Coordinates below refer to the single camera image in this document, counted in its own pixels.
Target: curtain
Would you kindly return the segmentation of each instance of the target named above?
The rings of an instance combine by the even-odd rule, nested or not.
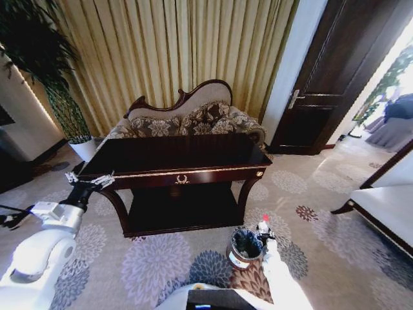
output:
[[[214,78],[231,86],[233,105],[258,117],[294,11],[294,0],[59,4],[57,27],[79,55],[71,92],[95,136],[106,135],[139,96],[170,107],[179,88]]]

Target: cable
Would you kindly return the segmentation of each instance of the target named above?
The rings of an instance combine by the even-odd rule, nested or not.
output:
[[[12,210],[12,211],[18,211],[18,212],[21,212],[21,213],[32,213],[30,210],[24,210],[24,209],[19,209],[19,208],[13,208],[13,207],[7,207],[6,205],[0,205],[0,208],[3,208],[3,209],[8,209],[8,210]]]

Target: floral cushion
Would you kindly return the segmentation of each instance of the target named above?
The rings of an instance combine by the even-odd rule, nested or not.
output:
[[[182,120],[182,135],[209,134],[212,127],[224,116],[228,116],[230,106],[226,101],[212,101],[201,105]]]
[[[253,127],[260,127],[259,123],[243,112],[231,113],[230,119],[242,129],[250,129]]]
[[[107,139],[121,138],[137,138],[137,136],[131,128],[122,125],[118,125],[115,128],[113,128],[107,136]]]
[[[177,136],[181,125],[178,116],[169,119],[140,117],[132,119],[130,123],[140,138]]]
[[[232,132],[237,132],[237,125],[226,116],[217,121],[211,129],[211,134],[230,134]]]

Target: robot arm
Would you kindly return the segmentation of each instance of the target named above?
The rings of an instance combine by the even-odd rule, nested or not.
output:
[[[21,242],[14,251],[12,263],[0,280],[4,309],[49,309],[60,272],[74,255],[74,239],[90,195],[114,182],[109,175],[88,182],[79,181],[72,172],[66,176],[74,186],[66,200],[40,201],[32,209],[42,219],[44,230]]]

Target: floral carpet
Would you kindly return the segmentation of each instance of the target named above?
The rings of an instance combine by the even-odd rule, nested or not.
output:
[[[273,164],[248,197],[245,226],[269,215],[281,259],[314,310],[413,309],[413,263],[356,212],[331,215],[393,154],[346,138],[317,156],[273,155]],[[68,146],[47,165],[80,159]],[[47,170],[0,195],[0,203],[27,207],[66,198],[63,170]],[[238,195],[242,182],[234,182]],[[119,191],[130,205],[130,191]],[[0,229],[0,273],[13,250],[40,230],[31,218],[15,231]],[[247,271],[231,268],[225,249],[234,227],[126,239],[110,203],[91,197],[77,237],[74,259],[57,283],[51,309],[153,309],[182,285],[204,282],[246,289],[272,300],[260,262]]]

